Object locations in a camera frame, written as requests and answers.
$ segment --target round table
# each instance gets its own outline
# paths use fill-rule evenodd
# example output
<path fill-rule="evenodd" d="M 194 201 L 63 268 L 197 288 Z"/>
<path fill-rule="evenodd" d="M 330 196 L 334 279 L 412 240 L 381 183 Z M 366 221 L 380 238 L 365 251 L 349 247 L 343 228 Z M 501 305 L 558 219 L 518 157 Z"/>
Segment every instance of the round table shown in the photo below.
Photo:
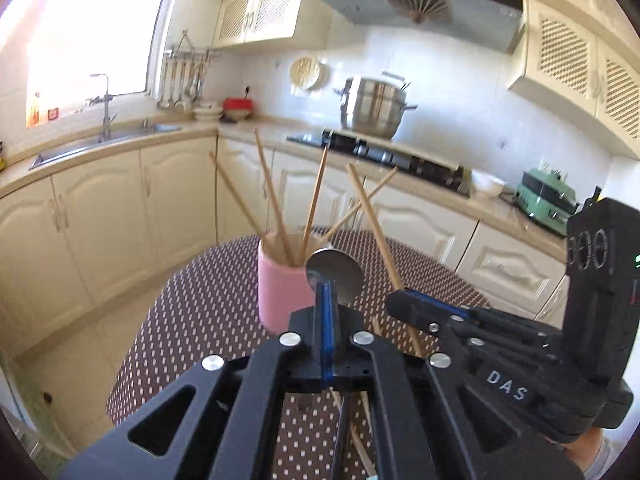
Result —
<path fill-rule="evenodd" d="M 361 265 L 365 284 L 350 306 L 365 325 L 378 316 L 382 335 L 403 352 L 413 353 L 405 324 L 384 311 L 391 281 L 373 234 L 343 230 L 332 238 L 335 248 Z M 451 270 L 408 245 L 388 240 L 405 286 L 450 304 L 487 306 L 485 298 Z M 106 410 L 119 424 L 204 356 L 235 359 L 250 354 L 272 337 L 258 319 L 258 237 L 249 236 L 210 248 L 174 274 L 156 299 L 116 376 Z M 420 332 L 424 354 L 437 350 L 437 339 Z M 361 401 L 354 412 L 360 438 L 375 463 L 375 450 Z M 334 454 L 338 409 L 329 392 L 287 394 L 273 460 L 274 479 L 327 479 Z M 345 478 L 366 478 L 349 442 Z"/>

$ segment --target pink utensil holder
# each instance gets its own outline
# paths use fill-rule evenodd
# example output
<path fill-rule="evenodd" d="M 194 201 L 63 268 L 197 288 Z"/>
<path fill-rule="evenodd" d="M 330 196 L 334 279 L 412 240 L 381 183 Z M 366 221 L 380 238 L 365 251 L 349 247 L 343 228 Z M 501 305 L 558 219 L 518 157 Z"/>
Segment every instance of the pink utensil holder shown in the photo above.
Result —
<path fill-rule="evenodd" d="M 282 242 L 276 233 L 268 233 L 273 252 L 266 252 L 262 242 L 258 247 L 258 315 L 260 322 L 271 333 L 287 331 L 292 312 L 312 306 L 316 293 L 306 281 L 305 267 L 287 265 Z M 294 257 L 297 259 L 302 243 L 302 234 L 289 234 Z M 311 235 L 307 256 L 320 249 L 319 239 Z"/>

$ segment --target gas stove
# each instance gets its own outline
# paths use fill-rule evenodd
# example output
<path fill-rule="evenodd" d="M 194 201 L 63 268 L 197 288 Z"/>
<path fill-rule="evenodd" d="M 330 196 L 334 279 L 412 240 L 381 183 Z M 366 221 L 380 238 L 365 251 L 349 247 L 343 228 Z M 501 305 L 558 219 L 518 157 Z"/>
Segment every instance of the gas stove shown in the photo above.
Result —
<path fill-rule="evenodd" d="M 332 152 L 351 155 L 387 168 L 398 168 L 398 171 L 469 197 L 469 182 L 465 179 L 465 168 L 441 160 L 437 156 L 411 153 L 394 146 L 391 142 L 358 134 L 347 135 L 333 130 L 324 130 L 319 135 L 288 136 L 287 140 L 322 149 L 328 146 Z"/>

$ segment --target green electric cooker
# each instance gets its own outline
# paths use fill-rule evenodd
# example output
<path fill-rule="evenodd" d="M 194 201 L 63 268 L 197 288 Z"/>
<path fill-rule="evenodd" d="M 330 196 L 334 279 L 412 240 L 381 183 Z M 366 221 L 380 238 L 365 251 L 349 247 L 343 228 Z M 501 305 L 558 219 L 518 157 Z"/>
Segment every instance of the green electric cooker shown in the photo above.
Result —
<path fill-rule="evenodd" d="M 566 236 L 566 221 L 579 204 L 575 191 L 559 171 L 531 170 L 522 174 L 516 204 L 529 218 L 553 232 Z"/>

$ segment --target silver screw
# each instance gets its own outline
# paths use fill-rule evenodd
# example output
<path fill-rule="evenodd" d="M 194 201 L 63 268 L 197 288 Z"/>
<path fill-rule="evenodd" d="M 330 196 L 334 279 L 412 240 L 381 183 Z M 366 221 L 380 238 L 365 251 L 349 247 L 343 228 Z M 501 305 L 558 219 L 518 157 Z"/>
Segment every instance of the silver screw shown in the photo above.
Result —
<path fill-rule="evenodd" d="M 302 338 L 295 332 L 285 332 L 280 336 L 280 344 L 283 346 L 298 346 L 300 341 Z"/>
<path fill-rule="evenodd" d="M 448 368 L 451 364 L 451 357 L 439 352 L 429 357 L 429 362 L 434 368 Z"/>
<path fill-rule="evenodd" d="M 202 360 L 202 367 L 209 372 L 220 370 L 225 365 L 225 359 L 219 355 L 208 355 Z"/>
<path fill-rule="evenodd" d="M 353 342 L 357 345 L 370 345 L 373 343 L 373 339 L 373 334 L 371 332 L 366 332 L 365 330 L 361 330 L 360 332 L 353 334 Z"/>

